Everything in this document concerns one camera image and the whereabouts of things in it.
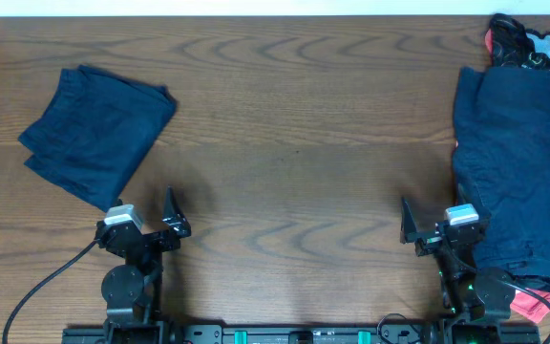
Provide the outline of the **dark blue denim shorts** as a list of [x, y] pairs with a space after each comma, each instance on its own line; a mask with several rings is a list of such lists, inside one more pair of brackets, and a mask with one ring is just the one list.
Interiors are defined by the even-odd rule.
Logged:
[[477, 265], [550, 278], [550, 71], [461, 69], [454, 128], [455, 179], [489, 218]]

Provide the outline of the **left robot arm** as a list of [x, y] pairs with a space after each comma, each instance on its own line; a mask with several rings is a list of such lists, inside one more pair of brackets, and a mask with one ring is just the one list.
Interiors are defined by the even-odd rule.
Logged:
[[158, 316], [162, 254], [180, 248], [180, 240], [191, 235], [172, 187], [166, 189], [162, 221], [164, 230], [143, 233], [143, 220], [136, 208], [119, 204], [96, 225], [98, 246], [124, 260], [101, 284], [107, 321], [116, 327], [147, 325]]

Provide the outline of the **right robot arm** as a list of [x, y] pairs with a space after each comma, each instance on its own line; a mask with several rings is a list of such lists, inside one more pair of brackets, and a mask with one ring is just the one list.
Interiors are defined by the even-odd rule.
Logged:
[[466, 200], [462, 188], [458, 195], [461, 201], [445, 209], [443, 220], [430, 229], [419, 225], [403, 198], [400, 242], [413, 244], [418, 257], [435, 259], [443, 300], [457, 321], [493, 326], [510, 317], [515, 291], [507, 286], [506, 272], [476, 265], [474, 250], [485, 238], [489, 219]]

